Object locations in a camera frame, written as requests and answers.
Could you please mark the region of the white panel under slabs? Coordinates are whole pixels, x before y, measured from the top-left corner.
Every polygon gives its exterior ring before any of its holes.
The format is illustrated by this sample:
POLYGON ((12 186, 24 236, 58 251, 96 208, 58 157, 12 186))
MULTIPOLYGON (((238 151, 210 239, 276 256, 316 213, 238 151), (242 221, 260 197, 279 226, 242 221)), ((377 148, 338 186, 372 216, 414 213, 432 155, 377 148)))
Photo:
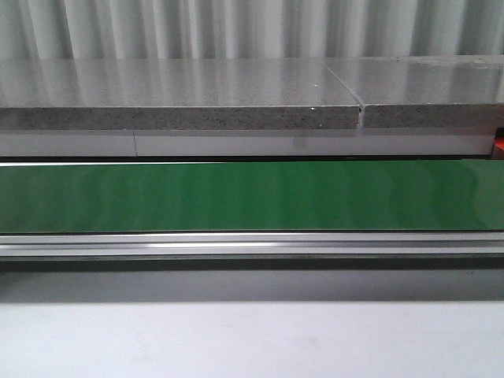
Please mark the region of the white panel under slabs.
POLYGON ((493 128, 272 131, 3 131, 4 158, 487 155, 493 128))

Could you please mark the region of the grey stone slab left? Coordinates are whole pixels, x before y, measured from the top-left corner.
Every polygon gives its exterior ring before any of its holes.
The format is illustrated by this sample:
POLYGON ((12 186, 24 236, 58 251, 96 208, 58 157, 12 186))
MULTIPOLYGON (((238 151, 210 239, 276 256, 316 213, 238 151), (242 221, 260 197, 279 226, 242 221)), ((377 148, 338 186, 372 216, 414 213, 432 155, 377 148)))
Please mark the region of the grey stone slab left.
POLYGON ((4 131, 347 130, 359 110, 311 58, 1 63, 4 131))

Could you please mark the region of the grey stone slab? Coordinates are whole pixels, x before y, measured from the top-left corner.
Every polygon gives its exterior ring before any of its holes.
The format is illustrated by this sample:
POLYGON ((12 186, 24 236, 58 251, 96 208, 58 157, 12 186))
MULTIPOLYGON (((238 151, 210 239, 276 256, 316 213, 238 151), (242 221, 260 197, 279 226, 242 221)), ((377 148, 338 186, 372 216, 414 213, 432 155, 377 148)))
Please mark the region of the grey stone slab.
POLYGON ((347 130, 359 110, 311 58, 1 63, 4 131, 347 130))
POLYGON ((361 106, 361 126, 503 126, 501 58, 328 58, 324 62, 361 106))

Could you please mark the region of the green conveyor belt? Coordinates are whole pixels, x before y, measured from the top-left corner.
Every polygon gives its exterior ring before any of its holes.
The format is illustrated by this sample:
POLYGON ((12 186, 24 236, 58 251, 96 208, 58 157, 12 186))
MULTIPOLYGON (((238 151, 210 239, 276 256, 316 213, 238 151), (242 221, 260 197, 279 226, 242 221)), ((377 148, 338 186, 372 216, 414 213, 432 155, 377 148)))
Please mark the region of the green conveyor belt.
POLYGON ((4 234, 500 231, 497 160, 14 165, 4 234))

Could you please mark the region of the grey stone slab right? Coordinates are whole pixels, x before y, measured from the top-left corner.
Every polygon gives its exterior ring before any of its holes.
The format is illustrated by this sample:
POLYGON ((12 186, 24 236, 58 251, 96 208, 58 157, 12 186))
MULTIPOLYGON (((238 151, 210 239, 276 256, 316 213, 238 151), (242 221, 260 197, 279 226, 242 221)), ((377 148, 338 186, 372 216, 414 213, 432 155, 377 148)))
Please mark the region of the grey stone slab right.
POLYGON ((324 62, 361 106, 361 126, 503 126, 501 58, 328 58, 324 62))

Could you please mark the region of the red object behind conveyor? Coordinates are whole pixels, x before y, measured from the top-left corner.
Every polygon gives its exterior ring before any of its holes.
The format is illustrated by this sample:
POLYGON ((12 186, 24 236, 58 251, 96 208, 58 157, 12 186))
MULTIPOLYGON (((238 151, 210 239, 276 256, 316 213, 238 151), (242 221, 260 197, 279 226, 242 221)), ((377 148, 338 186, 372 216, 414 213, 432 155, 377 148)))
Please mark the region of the red object behind conveyor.
POLYGON ((503 160, 504 159, 504 128, 498 128, 493 142, 491 159, 503 160))

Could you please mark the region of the white curtain backdrop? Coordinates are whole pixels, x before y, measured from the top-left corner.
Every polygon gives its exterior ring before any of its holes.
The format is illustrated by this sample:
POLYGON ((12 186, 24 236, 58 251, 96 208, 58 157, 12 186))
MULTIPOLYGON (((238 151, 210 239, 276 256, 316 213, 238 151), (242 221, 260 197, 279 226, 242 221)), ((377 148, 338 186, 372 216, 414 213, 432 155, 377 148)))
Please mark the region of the white curtain backdrop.
POLYGON ((4 1, 1 56, 501 54, 500 1, 4 1))

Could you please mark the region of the aluminium conveyor side rail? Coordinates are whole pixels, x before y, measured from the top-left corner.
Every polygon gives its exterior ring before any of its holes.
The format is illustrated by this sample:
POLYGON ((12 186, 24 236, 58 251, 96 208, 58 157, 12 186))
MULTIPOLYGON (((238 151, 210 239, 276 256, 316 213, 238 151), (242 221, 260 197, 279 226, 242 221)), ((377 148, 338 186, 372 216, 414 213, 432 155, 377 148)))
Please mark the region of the aluminium conveyor side rail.
POLYGON ((502 232, 166 232, 1 237, 2 258, 496 257, 502 232))

